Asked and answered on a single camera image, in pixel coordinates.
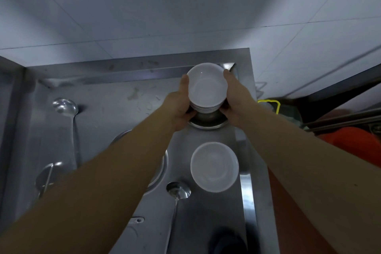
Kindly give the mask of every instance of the stainless steel countertop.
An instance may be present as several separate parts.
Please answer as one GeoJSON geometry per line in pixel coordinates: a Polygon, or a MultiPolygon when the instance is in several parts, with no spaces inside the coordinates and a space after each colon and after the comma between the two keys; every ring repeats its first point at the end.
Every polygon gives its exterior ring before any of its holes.
{"type": "MultiPolygon", "coordinates": [[[[78,158],[84,163],[158,108],[167,93],[177,90],[179,77],[205,61],[236,62],[235,74],[255,97],[249,49],[30,68],[29,91],[19,114],[0,229],[35,202],[33,182],[46,164],[62,161],[70,170],[70,119],[53,110],[53,99],[69,98],[82,108],[75,120],[78,158]]],[[[207,253],[207,243],[219,226],[239,232],[249,250],[259,241],[261,253],[279,253],[267,167],[245,134],[230,125],[212,131],[187,126],[174,134],[163,180],[143,196],[135,211],[134,216],[144,217],[145,221],[128,225],[111,253],[163,253],[174,208],[165,186],[176,180],[185,181],[192,195],[179,202],[173,253],[207,253]],[[240,178],[222,193],[202,190],[190,173],[193,151],[207,141],[228,145],[240,162],[240,178]]]]}

